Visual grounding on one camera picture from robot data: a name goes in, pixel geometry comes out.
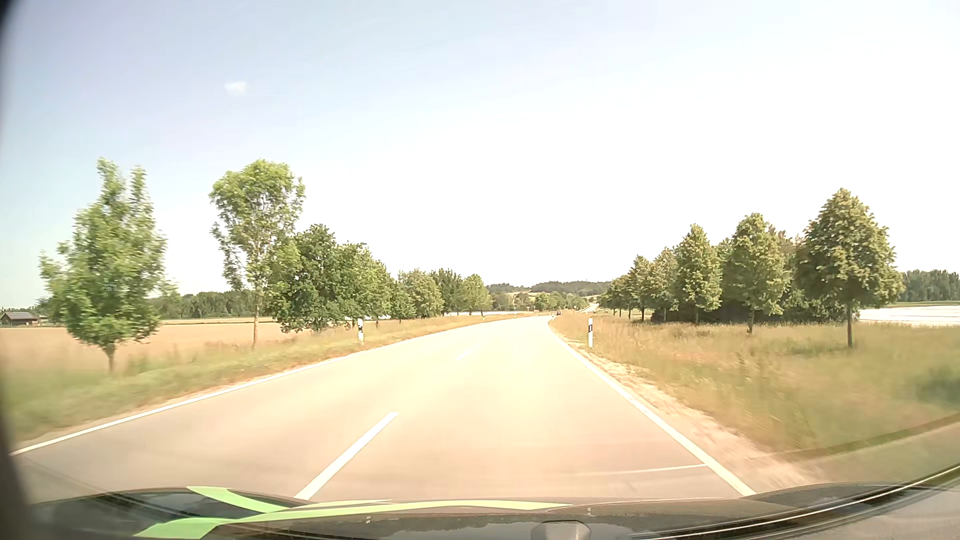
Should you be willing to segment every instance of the car hood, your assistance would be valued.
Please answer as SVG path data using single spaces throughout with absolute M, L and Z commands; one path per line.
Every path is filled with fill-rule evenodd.
M 314 503 L 223 487 L 112 492 L 35 504 L 58 531 L 140 538 L 286 536 L 339 539 L 613 540 L 724 537 L 815 526 L 939 490 L 926 485 L 831 483 L 741 499 L 624 501 L 601 498 L 358 500 Z

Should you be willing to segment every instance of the dry grass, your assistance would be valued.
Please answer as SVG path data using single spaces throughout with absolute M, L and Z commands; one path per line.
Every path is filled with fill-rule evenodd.
M 489 315 L 486 320 L 513 317 Z M 163 327 L 150 345 L 137 350 L 140 356 L 128 353 L 114 374 L 103 369 L 106 361 L 102 354 L 91 357 L 85 347 L 71 343 L 63 329 L 12 329 L 0 339 L 4 340 L 7 353 L 16 351 L 23 357 L 2 358 L 4 407 L 16 440 L 29 440 L 51 430 L 78 426 L 207 388 L 480 322 L 479 316 L 468 315 L 402 323 L 382 321 L 379 328 L 368 322 L 364 325 L 363 347 L 357 342 L 356 330 L 331 329 L 319 334 L 285 336 L 284 340 L 258 345 L 256 350 L 250 348 L 252 325 Z M 35 333 L 45 330 L 61 333 Z M 22 333 L 13 338 L 17 343 L 14 349 L 7 341 L 18 331 Z M 279 330 L 277 335 L 268 332 L 272 331 L 260 335 L 282 335 Z M 178 338 L 192 338 L 190 343 L 200 348 L 187 349 L 185 343 L 177 342 Z
M 555 331 L 586 342 L 587 318 Z M 694 327 L 594 315 L 594 352 L 774 450 L 832 447 L 960 411 L 960 328 Z
M 177 322 L 164 324 L 143 343 L 128 342 L 117 349 L 116 361 L 121 369 L 143 358 L 190 359 L 224 348 L 250 346 L 253 339 L 252 319 L 249 322 L 224 322 L 206 319 L 204 324 Z M 260 323 L 257 338 L 261 343 L 291 339 L 273 322 Z M 107 357 L 97 347 L 84 345 L 61 327 L 18 327 L 0 329 L 0 365 L 6 368 L 71 368 L 105 369 Z

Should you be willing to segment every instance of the windshield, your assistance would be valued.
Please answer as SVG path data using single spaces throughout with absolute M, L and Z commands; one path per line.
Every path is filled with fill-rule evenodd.
M 21 487 L 364 536 L 944 471 L 959 61 L 946 2 L 17 2 Z

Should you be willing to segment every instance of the roof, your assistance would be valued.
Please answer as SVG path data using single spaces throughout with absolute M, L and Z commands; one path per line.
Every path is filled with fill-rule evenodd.
M 4 311 L 4 315 L 12 321 L 35 321 L 38 318 L 30 311 Z

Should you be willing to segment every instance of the green stripe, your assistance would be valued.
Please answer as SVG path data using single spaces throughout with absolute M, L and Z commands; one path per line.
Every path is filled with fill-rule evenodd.
M 254 512 L 276 512 L 277 510 L 286 510 L 290 507 L 280 506 L 279 504 L 264 503 L 263 501 L 251 499 L 250 497 L 244 497 L 243 495 L 233 493 L 232 491 L 226 489 L 226 487 L 188 485 L 186 488 L 196 494 L 209 497 L 210 499 L 215 499 L 221 503 L 227 503 L 240 508 L 246 508 L 248 510 L 253 510 Z
M 329 503 L 304 504 L 303 506 L 295 506 L 295 508 L 299 510 L 301 508 L 321 508 L 324 506 L 352 506 L 354 504 L 383 503 L 389 500 L 390 499 L 358 499 L 356 501 L 331 501 Z
M 167 523 L 160 523 L 136 534 L 140 538 L 173 538 L 178 540 L 197 540 L 203 538 L 216 527 L 221 525 L 269 523 L 276 521 L 292 521 L 312 518 L 328 518 L 336 516 L 350 516 L 356 514 L 374 514 L 381 512 L 398 512 L 402 510 L 420 510 L 424 508 L 444 508 L 449 506 L 474 506 L 480 508 L 506 508 L 510 510 L 544 510 L 569 506 L 564 503 L 531 503 L 526 501 L 433 501 L 418 503 L 374 504 L 370 506 L 351 506 L 348 508 L 310 508 L 300 510 L 300 506 L 283 512 L 272 512 L 241 518 L 236 520 L 223 518 L 185 518 Z

